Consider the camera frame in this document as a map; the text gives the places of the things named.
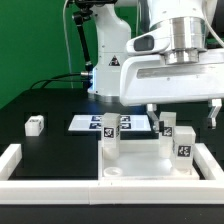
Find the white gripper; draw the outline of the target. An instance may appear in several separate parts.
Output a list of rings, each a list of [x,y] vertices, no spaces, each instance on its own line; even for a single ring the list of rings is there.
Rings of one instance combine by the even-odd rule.
[[[208,101],[208,127],[224,98],[224,53],[202,53],[193,64],[166,65],[160,55],[132,57],[125,61],[120,77],[120,102],[125,106],[146,105],[152,128],[159,132],[155,104]]]

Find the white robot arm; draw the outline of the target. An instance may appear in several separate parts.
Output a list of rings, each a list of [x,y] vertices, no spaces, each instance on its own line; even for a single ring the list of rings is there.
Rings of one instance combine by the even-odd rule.
[[[93,12],[99,58],[91,94],[125,106],[145,105],[155,119],[157,104],[207,101],[207,124],[216,127],[224,100],[224,43],[209,49],[218,0],[118,0],[135,3],[143,33],[130,36],[114,6],[96,3]]]

